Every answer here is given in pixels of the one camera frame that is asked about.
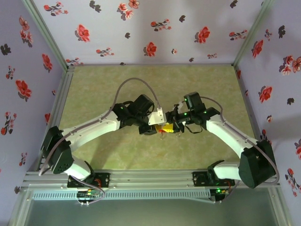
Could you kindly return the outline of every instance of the wallpaper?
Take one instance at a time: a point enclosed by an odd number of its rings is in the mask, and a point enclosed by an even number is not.
[[[0,225],[5,226],[40,153],[45,116],[63,71],[20,0],[2,2],[0,27]]]
[[[261,136],[272,143],[282,190],[300,225],[301,2],[278,0],[238,67]]]
[[[241,131],[252,136],[252,128],[232,66],[83,66],[76,67],[59,128],[84,123],[108,110],[119,85],[130,77],[144,79],[154,89],[164,112],[193,91],[211,97],[224,107],[224,116]],[[146,94],[139,81],[130,81],[120,90],[118,103],[134,101]],[[207,107],[218,106],[204,100]],[[190,125],[193,132],[200,127]],[[176,134],[139,135],[136,126],[104,134],[77,149],[73,154],[94,169],[206,169],[218,160],[237,161],[238,157],[218,137],[187,129]]]
[[[263,0],[33,0],[68,65],[233,63]]]

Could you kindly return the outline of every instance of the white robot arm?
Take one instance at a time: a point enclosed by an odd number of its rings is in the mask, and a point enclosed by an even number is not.
[[[47,158],[54,145],[65,137],[49,159],[49,166],[53,173],[65,172],[88,183],[94,180],[92,168],[86,161],[72,156],[72,152],[90,140],[125,126],[136,125],[140,134],[153,135],[157,133],[156,125],[172,125],[176,133],[184,132],[189,124],[197,124],[219,137],[240,158],[240,162],[218,161],[209,166],[207,175],[212,183],[219,179],[235,179],[255,188],[275,175],[275,159],[268,141],[259,142],[227,123],[219,111],[205,107],[197,92],[185,95],[184,99],[189,109],[185,113],[178,112],[178,105],[174,105],[171,112],[163,113],[161,108],[150,112],[154,103],[140,95],[134,102],[115,104],[111,111],[81,125],[64,130],[52,127],[42,145],[43,155]]]

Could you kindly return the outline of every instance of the lavender wall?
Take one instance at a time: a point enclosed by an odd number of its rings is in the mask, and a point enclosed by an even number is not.
[[[0,225],[39,155],[63,70],[20,0],[0,13]]]
[[[300,9],[299,0],[275,1],[237,68],[252,117],[272,143],[296,225],[301,222]]]

